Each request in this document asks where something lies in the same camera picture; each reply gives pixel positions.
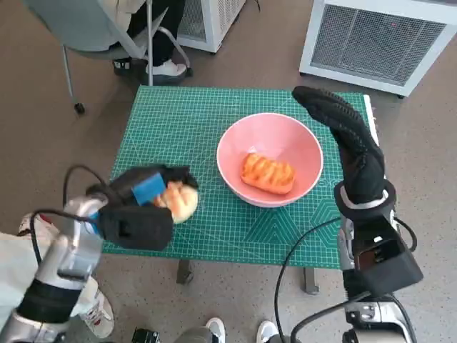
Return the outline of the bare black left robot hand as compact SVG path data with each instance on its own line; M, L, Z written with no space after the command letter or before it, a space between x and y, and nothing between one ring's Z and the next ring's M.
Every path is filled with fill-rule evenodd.
M150 164L132 167L108 184L93 184L86 195L103 194L115 204L143 206L162 195L169 182L181 182L194 189L199 187L189 166Z

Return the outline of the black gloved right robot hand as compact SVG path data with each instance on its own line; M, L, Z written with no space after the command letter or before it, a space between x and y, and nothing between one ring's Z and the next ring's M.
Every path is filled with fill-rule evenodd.
M330 129L338 145L348 199L354 204L381 199L384 155L360 113L340 96L323 89L296 86L292 97L312 119Z

